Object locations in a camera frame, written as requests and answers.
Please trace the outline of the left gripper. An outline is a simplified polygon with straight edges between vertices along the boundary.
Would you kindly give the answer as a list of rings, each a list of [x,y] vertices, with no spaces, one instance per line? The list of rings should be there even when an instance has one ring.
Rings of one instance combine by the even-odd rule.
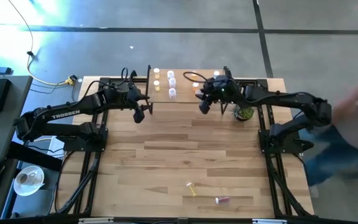
[[[113,108],[135,108],[133,115],[135,123],[141,123],[145,118],[144,108],[139,106],[138,101],[149,98],[143,95],[133,82],[124,82],[109,89],[109,104]]]

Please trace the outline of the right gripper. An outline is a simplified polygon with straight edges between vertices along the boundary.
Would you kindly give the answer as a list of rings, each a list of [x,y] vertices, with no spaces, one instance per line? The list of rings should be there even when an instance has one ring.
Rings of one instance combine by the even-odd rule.
[[[196,93],[195,96],[201,100],[199,109],[203,114],[208,114],[211,104],[218,101],[244,104],[240,86],[232,78],[225,75],[218,75],[204,81],[203,93]]]

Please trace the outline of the green round container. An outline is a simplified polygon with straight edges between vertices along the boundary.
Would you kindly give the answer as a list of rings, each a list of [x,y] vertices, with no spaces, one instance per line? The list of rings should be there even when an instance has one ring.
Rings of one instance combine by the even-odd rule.
[[[252,107],[242,108],[239,105],[236,105],[232,112],[234,117],[242,122],[250,120],[254,115],[254,109]]]

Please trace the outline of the white paper sheet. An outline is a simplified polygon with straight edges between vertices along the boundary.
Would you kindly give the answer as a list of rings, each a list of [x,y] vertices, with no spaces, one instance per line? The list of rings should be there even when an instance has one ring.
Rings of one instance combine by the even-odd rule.
[[[63,151],[64,144],[65,143],[57,139],[56,136],[52,136],[47,154],[56,158],[63,157],[65,155]]]

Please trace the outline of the black desk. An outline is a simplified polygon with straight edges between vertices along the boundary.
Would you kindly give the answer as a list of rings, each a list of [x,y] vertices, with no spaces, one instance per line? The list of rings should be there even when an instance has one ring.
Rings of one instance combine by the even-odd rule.
[[[38,165],[46,169],[59,171],[62,161],[53,156],[31,149],[22,144],[11,142],[6,150],[6,157],[3,157],[0,163],[5,165],[0,182],[0,218],[4,210],[6,200],[11,190],[11,184],[17,172],[18,161]]]

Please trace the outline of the white cup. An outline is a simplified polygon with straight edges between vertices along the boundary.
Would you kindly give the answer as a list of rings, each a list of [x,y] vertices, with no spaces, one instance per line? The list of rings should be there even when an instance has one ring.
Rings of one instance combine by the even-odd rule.
[[[18,185],[29,185],[31,181],[31,176],[26,173],[19,173],[16,177],[16,183]]]

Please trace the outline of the grey office desk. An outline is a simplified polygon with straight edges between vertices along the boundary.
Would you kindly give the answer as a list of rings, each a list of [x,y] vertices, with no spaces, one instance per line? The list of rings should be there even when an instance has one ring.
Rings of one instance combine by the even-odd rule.
[[[9,91],[0,111],[0,161],[4,160],[14,134],[12,122],[21,115],[32,83],[30,76],[10,76]]]

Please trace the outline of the person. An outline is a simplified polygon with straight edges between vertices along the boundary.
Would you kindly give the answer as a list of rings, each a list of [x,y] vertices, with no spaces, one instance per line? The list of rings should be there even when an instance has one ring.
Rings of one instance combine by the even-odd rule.
[[[300,136],[328,144],[305,162],[311,197],[316,198],[317,186],[334,175],[358,179],[358,86],[334,107],[328,127],[302,130]]]

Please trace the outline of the wooden shelf with black frame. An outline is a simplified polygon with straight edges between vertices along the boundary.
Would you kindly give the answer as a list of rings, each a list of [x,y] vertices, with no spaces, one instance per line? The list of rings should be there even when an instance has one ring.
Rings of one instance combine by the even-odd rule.
[[[201,83],[205,78],[212,78],[215,70],[220,72],[220,75],[224,73],[223,69],[177,69],[177,68],[161,68],[160,69],[160,78],[156,79],[154,75],[154,68],[149,68],[149,84],[147,85],[147,94],[149,95],[148,102],[152,106],[151,114],[156,114],[162,106],[167,106],[172,108],[174,111],[179,111],[180,109],[190,109],[195,111],[195,113],[200,113],[199,102],[195,96],[195,91],[193,91],[192,83],[199,83],[198,89],[202,88],[203,84]],[[169,84],[167,78],[167,72],[173,70],[175,73],[176,79],[176,91],[177,98],[171,100],[168,95]],[[192,71],[196,71],[197,77],[192,77]],[[160,82],[160,91],[155,91],[153,82],[158,80]]]

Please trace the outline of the white bracket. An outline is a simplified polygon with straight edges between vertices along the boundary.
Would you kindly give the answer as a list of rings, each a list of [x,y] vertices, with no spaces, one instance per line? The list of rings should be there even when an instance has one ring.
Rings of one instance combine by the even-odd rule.
[[[88,217],[80,218],[78,224],[112,224],[114,219],[111,217]]]
[[[281,219],[255,218],[252,219],[252,224],[288,224],[288,222]]]

